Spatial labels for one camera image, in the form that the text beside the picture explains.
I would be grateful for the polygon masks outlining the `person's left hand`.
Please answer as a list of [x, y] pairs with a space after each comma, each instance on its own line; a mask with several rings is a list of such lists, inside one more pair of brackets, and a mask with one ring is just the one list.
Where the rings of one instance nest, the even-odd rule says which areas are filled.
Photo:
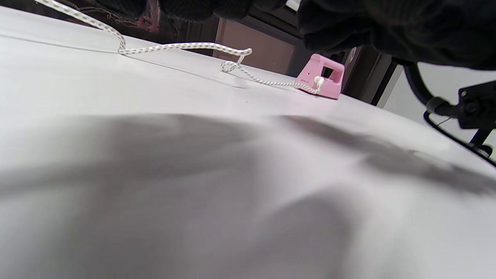
[[408, 62], [494, 71], [494, 0], [303, 0], [305, 47], [335, 53], [370, 45]]

